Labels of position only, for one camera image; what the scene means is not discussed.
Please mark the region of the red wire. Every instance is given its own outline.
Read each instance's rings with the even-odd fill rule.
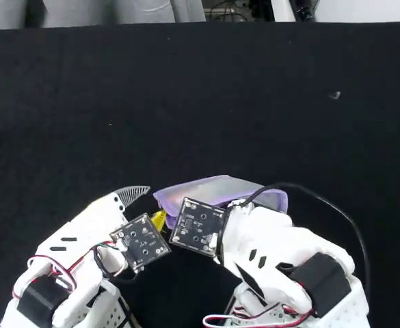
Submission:
[[[113,241],[103,241],[103,244],[106,244],[106,245],[115,245]],[[30,257],[30,259],[31,259],[31,258],[48,258],[49,260],[53,261],[57,267],[63,269],[63,270],[68,274],[70,280],[71,280],[71,281],[73,282],[73,284],[74,284],[74,288],[76,288],[76,287],[77,287],[77,281],[75,280],[75,278],[72,276],[72,274],[71,274],[70,272],[71,272],[73,269],[75,269],[75,268],[78,266],[78,264],[81,263],[81,261],[83,261],[84,257],[89,253],[89,251],[90,251],[90,249],[89,249],[82,257],[80,257],[74,264],[72,264],[72,265],[69,267],[69,269],[65,269],[64,266],[62,266],[59,262],[57,262],[57,261],[54,260],[53,258],[50,258],[49,256],[46,256],[46,255],[34,255],[34,256]],[[57,270],[55,270],[55,268],[52,266],[52,267],[51,267],[51,273],[52,273],[53,275],[57,275],[57,274],[59,274],[60,272],[57,271]],[[12,291],[12,295],[13,295],[14,298],[20,299],[20,297],[17,296],[17,294],[14,292],[14,290]]]
[[[251,319],[257,319],[258,317],[263,316],[265,313],[267,313],[267,312],[271,311],[272,309],[276,308],[277,305],[279,305],[279,303],[274,304],[273,306],[267,308],[266,310],[263,310],[261,313],[256,314],[254,316],[246,316],[245,314],[244,314],[244,316],[245,316],[245,318],[250,319],[250,320]],[[235,310],[242,310],[242,309],[245,309],[245,308],[243,306],[235,307]]]
[[[32,258],[47,258],[48,260],[54,262],[54,265],[58,268],[60,268],[61,270],[63,270],[69,277],[69,279],[71,280],[72,284],[74,285],[74,289],[77,287],[77,281],[75,280],[75,278],[70,274],[70,272],[68,270],[66,270],[64,268],[64,266],[62,266],[58,261],[54,260],[53,258],[46,256],[46,255],[33,255],[32,257],[30,257],[29,259],[31,260]]]
[[[300,318],[298,318],[298,320],[296,320],[296,321],[294,321],[294,322],[292,322],[292,323],[285,323],[285,324],[281,324],[281,325],[265,325],[265,326],[255,326],[256,328],[291,328],[291,327],[296,327],[296,326],[298,326],[300,323],[302,323],[303,321],[305,321],[309,316],[310,316],[310,314],[312,313],[312,310],[311,311],[309,311],[308,313],[306,313],[306,314],[303,314],[302,316],[300,316]],[[221,320],[222,318],[221,317],[219,317],[219,316],[212,316],[212,317],[210,317],[210,318],[208,318],[208,320]],[[250,328],[250,327],[253,327],[253,325],[252,326],[250,326],[250,325],[246,325],[246,326],[242,326],[242,327],[244,327],[244,328]]]
[[[115,245],[115,243],[114,243],[113,241],[103,241],[102,244],[106,244],[106,245]],[[75,268],[78,266],[78,264],[81,263],[81,261],[84,259],[84,257],[85,257],[86,255],[89,254],[90,249],[89,249],[82,257],[80,257],[74,264],[72,264],[72,265],[69,267],[69,269],[68,269],[68,272],[69,272],[69,273],[70,273],[73,269],[75,269]]]
[[[15,299],[21,299],[19,296],[17,296],[17,294],[14,292],[14,290],[11,292],[11,295],[13,295],[13,297]]]

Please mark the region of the robotic hand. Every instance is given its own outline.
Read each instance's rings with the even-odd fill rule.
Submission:
[[[258,185],[228,176],[204,180],[201,185],[190,182],[190,191],[181,191],[179,185],[164,190],[164,197],[158,192],[155,197],[172,218],[180,211],[171,243],[208,256],[214,256],[221,246],[215,260],[243,280],[235,288],[231,315],[206,316],[205,327],[221,327],[210,320],[224,319],[224,325],[245,328],[369,328],[362,284],[353,276],[354,261],[343,248],[293,226],[288,215],[264,206],[237,200],[227,211],[214,207],[235,199],[235,193],[247,195]],[[114,191],[41,243],[14,285],[1,328],[136,327],[128,305],[110,280],[127,266],[137,273],[170,251],[147,215],[132,221],[123,215],[148,190],[127,187]],[[186,207],[186,195],[212,194],[217,199],[213,205],[201,199]],[[286,194],[277,195],[277,206],[286,211]],[[263,201],[271,202],[274,197],[272,193]],[[223,217],[227,218],[224,231],[219,224]],[[206,218],[212,230],[206,229]],[[145,242],[139,235],[150,239]]]
[[[293,226],[286,214],[238,206],[242,201],[231,204],[221,264],[244,282],[235,289],[232,316],[207,316],[204,326],[223,318],[250,328],[369,327],[362,284],[342,247]]]
[[[95,255],[114,276],[126,268],[126,258],[109,240],[128,223],[125,208],[148,190],[126,187],[99,198],[41,243],[13,287],[0,327],[134,327]]]

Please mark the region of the black cloth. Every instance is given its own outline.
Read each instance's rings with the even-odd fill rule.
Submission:
[[[0,31],[0,319],[26,259],[92,200],[218,174],[343,207],[369,248],[371,321],[398,326],[400,23]],[[363,280],[347,222],[289,195],[296,224],[346,247]],[[122,288],[144,328],[200,327],[237,284],[172,249]]]

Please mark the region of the white wire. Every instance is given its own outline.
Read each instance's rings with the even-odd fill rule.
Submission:
[[[126,266],[127,266],[127,263],[126,263],[124,255],[122,255],[122,252],[119,249],[114,248],[114,247],[104,247],[104,249],[107,250],[108,253],[110,253],[110,251],[112,250],[112,251],[116,251],[116,254],[120,255],[120,261],[122,261],[122,265],[119,268],[119,270],[117,270],[113,274],[114,277],[119,276],[123,272],[123,270],[126,269]]]
[[[126,260],[124,258],[124,256],[122,255],[122,253],[120,252],[120,255],[122,256],[122,266],[120,267],[120,269],[118,270],[118,272],[116,272],[115,274],[113,274],[114,277],[119,276],[123,270],[126,269]]]
[[[37,255],[35,255],[35,256],[30,257],[27,261],[28,268],[31,266],[32,262],[35,259],[41,259],[41,260],[46,260],[47,262],[50,262],[52,264],[52,266],[55,268],[55,270],[59,271],[70,282],[70,285],[72,286],[73,290],[77,287],[77,283],[70,278],[71,274],[69,272],[63,270],[63,268],[58,267],[57,264],[55,263],[55,261],[48,256],[38,257]]]
[[[222,328],[223,326],[212,325],[207,322],[209,320],[217,320],[217,319],[218,320],[219,319],[230,319],[230,320],[235,320],[237,323],[242,323],[244,321],[245,322],[253,321],[253,319],[244,319],[244,318],[239,318],[237,316],[231,316],[231,315],[209,314],[208,316],[205,316],[202,319],[202,324],[207,328]],[[280,328],[281,326],[292,327],[292,325],[294,323],[296,323],[299,319],[297,319],[295,321],[289,321],[287,323],[259,323],[259,324],[238,325],[238,328],[266,328],[266,327],[276,327],[276,326],[277,326],[277,328]]]

